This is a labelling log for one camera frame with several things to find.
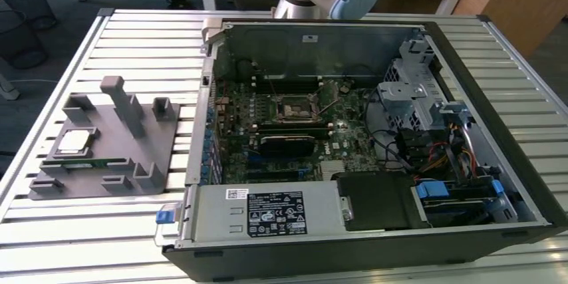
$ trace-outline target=sticker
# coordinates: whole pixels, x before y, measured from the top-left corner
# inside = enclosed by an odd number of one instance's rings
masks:
[[[227,189],[228,200],[244,200],[247,198],[248,189]]]
[[[317,36],[315,36],[315,35],[301,36],[301,42],[303,43],[316,43],[317,42]]]
[[[301,192],[249,194],[248,236],[308,234]]]

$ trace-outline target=slotted metal surface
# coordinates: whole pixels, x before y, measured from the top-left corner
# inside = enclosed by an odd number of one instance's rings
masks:
[[[197,98],[200,28],[207,17],[268,18],[267,13],[117,10],[99,17],[0,182],[1,283],[192,283],[155,246],[155,212],[181,200]],[[557,200],[568,210],[568,121],[543,81],[512,54],[492,26],[475,17],[371,15],[365,19],[436,21],[493,103]],[[53,144],[72,92],[109,99],[99,81],[127,80],[141,103],[168,96],[181,104],[167,193],[157,196],[31,201],[28,185]],[[456,97],[457,89],[443,71]],[[175,234],[164,230],[165,236]],[[248,283],[568,283],[568,234],[509,247],[475,263],[255,280]]]

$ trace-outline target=processor chip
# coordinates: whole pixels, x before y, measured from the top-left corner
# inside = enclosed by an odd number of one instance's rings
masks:
[[[277,101],[277,118],[281,122],[313,122],[317,120],[315,96],[284,96]]]

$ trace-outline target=barcode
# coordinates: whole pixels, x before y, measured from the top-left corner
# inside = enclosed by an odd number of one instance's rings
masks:
[[[227,200],[241,200],[248,195],[248,189],[227,189]]]

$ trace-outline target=green circuit board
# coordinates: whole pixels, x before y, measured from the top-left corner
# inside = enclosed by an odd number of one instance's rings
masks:
[[[347,172],[380,169],[361,117],[368,89],[340,90],[343,85],[343,80],[327,80],[313,94],[304,95],[259,94],[243,83],[227,82],[220,86],[216,107],[223,184],[317,181],[323,179],[320,162],[328,160],[341,160]],[[328,136],[316,139],[308,157],[264,159],[259,154],[263,135],[252,126],[287,121],[324,124]]]

